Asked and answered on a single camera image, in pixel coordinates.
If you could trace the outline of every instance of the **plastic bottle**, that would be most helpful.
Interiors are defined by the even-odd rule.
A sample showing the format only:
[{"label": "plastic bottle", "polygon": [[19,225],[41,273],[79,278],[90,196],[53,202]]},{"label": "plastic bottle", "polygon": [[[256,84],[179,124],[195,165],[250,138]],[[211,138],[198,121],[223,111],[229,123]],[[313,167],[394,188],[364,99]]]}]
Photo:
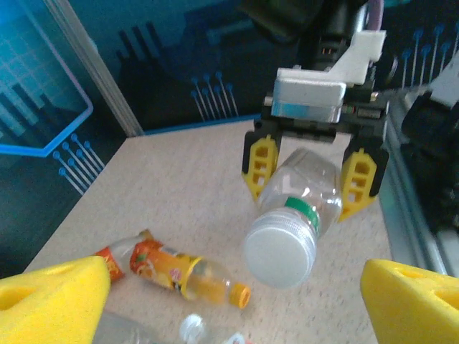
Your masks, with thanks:
[{"label": "plastic bottle", "polygon": [[114,282],[122,278],[126,272],[130,271],[129,265],[131,263],[131,255],[134,251],[134,246],[139,242],[152,238],[153,236],[150,231],[145,229],[136,236],[114,242],[110,246],[96,252],[95,255],[105,259],[105,263],[110,273],[110,280]]},{"label": "plastic bottle", "polygon": [[198,314],[186,317],[179,331],[186,344],[251,344],[236,330],[211,326]]},{"label": "plastic bottle", "polygon": [[131,270],[158,285],[179,291],[188,300],[229,303],[240,309],[250,299],[250,288],[234,281],[220,264],[189,256],[150,239],[136,245]]},{"label": "plastic bottle", "polygon": [[299,148],[273,174],[257,202],[262,215],[245,239],[251,273],[283,289],[304,282],[316,258],[316,242],[337,221],[341,174],[334,164]]},{"label": "plastic bottle", "polygon": [[93,344],[158,344],[154,338],[153,333],[141,324],[104,311]]}]

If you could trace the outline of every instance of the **bottle neck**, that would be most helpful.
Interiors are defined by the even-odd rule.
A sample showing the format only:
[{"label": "bottle neck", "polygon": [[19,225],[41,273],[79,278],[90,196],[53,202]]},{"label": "bottle neck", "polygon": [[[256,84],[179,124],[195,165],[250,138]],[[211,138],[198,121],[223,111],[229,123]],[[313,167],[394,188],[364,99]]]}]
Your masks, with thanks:
[{"label": "bottle neck", "polygon": [[314,229],[316,236],[320,234],[320,219],[318,212],[316,211],[315,206],[311,206],[308,202],[296,198],[296,197],[288,197],[287,201],[285,201],[284,206],[287,208],[291,208],[302,214],[309,220],[311,226]]}]

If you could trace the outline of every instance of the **white bottle cap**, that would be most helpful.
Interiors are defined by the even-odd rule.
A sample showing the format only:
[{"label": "white bottle cap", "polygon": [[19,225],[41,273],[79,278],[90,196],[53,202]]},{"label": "white bottle cap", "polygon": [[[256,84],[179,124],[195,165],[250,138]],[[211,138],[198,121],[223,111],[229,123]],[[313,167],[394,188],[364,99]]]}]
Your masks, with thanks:
[{"label": "white bottle cap", "polygon": [[316,258],[313,227],[290,209],[260,216],[244,244],[251,273],[265,285],[285,289],[308,278]]},{"label": "white bottle cap", "polygon": [[204,321],[198,314],[190,314],[180,325],[180,338],[185,343],[193,343],[204,330]]}]

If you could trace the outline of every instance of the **orange bottle cap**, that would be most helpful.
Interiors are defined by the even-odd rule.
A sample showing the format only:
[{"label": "orange bottle cap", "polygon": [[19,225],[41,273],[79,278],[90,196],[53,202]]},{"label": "orange bottle cap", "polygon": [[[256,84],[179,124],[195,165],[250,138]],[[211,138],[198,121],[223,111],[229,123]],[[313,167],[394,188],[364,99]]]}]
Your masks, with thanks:
[{"label": "orange bottle cap", "polygon": [[229,303],[242,310],[249,303],[250,295],[251,291],[247,285],[236,283],[229,291]]}]

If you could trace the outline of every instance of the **table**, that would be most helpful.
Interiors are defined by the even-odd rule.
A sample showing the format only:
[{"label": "table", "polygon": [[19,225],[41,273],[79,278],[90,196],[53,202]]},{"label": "table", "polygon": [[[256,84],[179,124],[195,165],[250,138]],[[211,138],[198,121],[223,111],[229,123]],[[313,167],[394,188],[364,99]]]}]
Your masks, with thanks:
[{"label": "table", "polygon": [[[106,308],[152,327],[165,341],[177,339],[181,320],[198,312],[255,343],[375,344],[359,280],[366,260],[390,256],[379,202],[327,231],[301,287],[273,290],[247,271],[242,242],[257,209],[240,170],[251,128],[247,121],[129,138],[28,270],[92,254],[149,228],[170,247],[226,264],[252,287],[240,311],[188,302],[135,276],[114,284]],[[345,135],[333,145],[285,139],[279,161],[305,145],[340,165],[348,141]]]}]

